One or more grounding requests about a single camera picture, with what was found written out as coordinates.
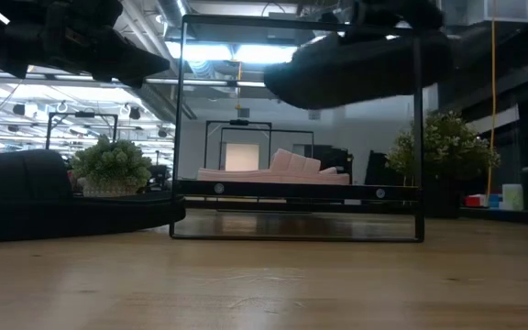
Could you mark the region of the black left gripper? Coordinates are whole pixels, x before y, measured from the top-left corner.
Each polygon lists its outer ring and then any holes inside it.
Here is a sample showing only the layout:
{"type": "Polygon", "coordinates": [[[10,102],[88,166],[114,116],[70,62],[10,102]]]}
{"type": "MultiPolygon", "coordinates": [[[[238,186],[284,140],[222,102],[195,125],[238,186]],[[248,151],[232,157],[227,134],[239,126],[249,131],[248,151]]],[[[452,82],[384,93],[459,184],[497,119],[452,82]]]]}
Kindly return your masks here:
{"type": "Polygon", "coordinates": [[[117,0],[1,0],[0,70],[23,79],[30,65],[120,78],[141,87],[167,71],[165,58],[114,31],[123,12],[117,0]]]}

